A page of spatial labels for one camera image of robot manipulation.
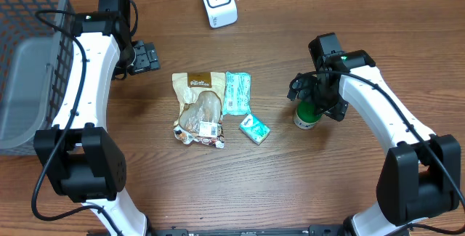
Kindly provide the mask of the green lid white jar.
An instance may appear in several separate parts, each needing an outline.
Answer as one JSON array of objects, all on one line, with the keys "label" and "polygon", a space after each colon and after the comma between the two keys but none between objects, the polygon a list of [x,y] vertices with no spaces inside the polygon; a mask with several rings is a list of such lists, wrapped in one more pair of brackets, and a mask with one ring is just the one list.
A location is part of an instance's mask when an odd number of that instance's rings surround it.
[{"label": "green lid white jar", "polygon": [[312,103],[301,101],[295,109],[293,120],[297,127],[311,129],[321,117],[322,114],[315,112],[315,106]]}]

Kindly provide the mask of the teal white tissue packet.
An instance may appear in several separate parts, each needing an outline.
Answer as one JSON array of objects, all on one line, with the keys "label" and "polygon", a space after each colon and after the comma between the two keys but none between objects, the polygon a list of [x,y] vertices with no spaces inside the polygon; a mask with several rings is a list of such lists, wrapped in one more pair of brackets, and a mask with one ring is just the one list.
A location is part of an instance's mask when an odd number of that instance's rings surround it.
[{"label": "teal white tissue packet", "polygon": [[254,143],[260,145],[270,134],[270,128],[255,115],[248,114],[239,125],[239,129]]}]

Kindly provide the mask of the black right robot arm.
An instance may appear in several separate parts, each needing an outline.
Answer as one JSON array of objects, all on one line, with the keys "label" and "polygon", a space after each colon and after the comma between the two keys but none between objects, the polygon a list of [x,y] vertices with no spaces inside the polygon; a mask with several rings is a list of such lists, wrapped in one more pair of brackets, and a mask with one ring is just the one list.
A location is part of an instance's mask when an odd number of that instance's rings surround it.
[{"label": "black right robot arm", "polygon": [[344,51],[336,34],[309,43],[315,69],[290,82],[298,100],[294,123],[311,129],[322,116],[342,121],[353,107],[384,151],[376,202],[340,225],[312,225],[311,235],[409,235],[424,220],[464,206],[461,146],[420,122],[384,81],[363,50]]}]

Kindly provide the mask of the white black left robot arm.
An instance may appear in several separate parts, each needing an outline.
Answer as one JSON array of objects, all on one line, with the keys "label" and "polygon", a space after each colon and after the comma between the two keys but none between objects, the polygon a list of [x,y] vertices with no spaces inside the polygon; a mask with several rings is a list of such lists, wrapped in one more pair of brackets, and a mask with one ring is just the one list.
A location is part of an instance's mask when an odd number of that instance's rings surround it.
[{"label": "white black left robot arm", "polygon": [[[38,130],[33,148],[43,166],[31,197],[37,219],[56,221],[90,210],[109,235],[151,235],[149,218],[138,210],[126,186],[124,154],[107,132],[112,81],[160,68],[152,43],[133,40],[133,0],[99,0],[95,12],[72,13],[70,29],[54,29],[73,42],[65,96],[50,129]],[[55,216],[39,213],[45,179],[58,195],[80,207]]]}]

